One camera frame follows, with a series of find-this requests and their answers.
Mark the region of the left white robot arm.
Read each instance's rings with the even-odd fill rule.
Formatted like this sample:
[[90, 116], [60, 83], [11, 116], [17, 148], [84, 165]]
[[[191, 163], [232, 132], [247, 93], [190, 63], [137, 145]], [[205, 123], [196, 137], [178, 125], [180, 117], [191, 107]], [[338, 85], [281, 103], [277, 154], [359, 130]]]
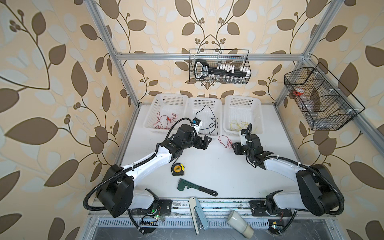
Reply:
[[186, 118], [175, 134], [167, 133], [165, 140], [156, 145], [155, 151], [124, 167], [109, 167], [102, 182], [85, 196], [83, 207], [88, 211], [107, 210], [116, 218], [130, 209], [157, 209], [157, 196], [150, 189], [135, 190], [135, 186], [158, 168], [179, 158], [185, 149], [194, 147], [206, 150], [212, 141], [198, 135], [203, 125], [197, 118]]

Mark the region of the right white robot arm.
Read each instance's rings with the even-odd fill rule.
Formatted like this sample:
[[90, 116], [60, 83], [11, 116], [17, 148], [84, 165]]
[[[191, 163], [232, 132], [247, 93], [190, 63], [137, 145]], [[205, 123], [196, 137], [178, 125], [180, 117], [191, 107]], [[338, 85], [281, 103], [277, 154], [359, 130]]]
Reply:
[[332, 175], [322, 165], [307, 166], [264, 151], [260, 138], [252, 133], [252, 125], [239, 131], [241, 141], [232, 145], [237, 156], [244, 155], [252, 167], [278, 173], [298, 185], [298, 191], [274, 191], [266, 196], [264, 211], [270, 216], [280, 211], [310, 212], [314, 216], [341, 215], [345, 198]]

